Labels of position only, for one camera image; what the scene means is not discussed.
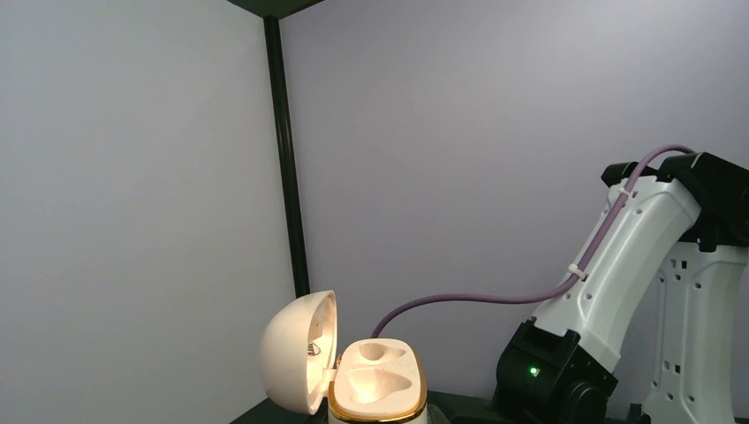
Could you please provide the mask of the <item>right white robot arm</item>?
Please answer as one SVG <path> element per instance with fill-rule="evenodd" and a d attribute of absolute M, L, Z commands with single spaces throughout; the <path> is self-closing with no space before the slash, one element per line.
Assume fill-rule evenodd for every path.
<path fill-rule="evenodd" d="M 641 423 L 731 423 L 735 297 L 748 264 L 748 172 L 707 152 L 602 173 L 596 251 L 575 285 L 541 303 L 501 354 L 491 405 L 531 423 L 602 423 L 634 312 L 659 294 Z"/>

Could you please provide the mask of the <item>white square charging case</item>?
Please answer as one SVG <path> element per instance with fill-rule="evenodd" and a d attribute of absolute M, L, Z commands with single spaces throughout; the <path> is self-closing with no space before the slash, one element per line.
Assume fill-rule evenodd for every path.
<path fill-rule="evenodd" d="M 283 409 L 330 423 L 427 423 L 427 383 L 404 341 L 366 338 L 337 349 L 337 297 L 297 298 L 269 322 L 260 342 L 267 397 Z"/>

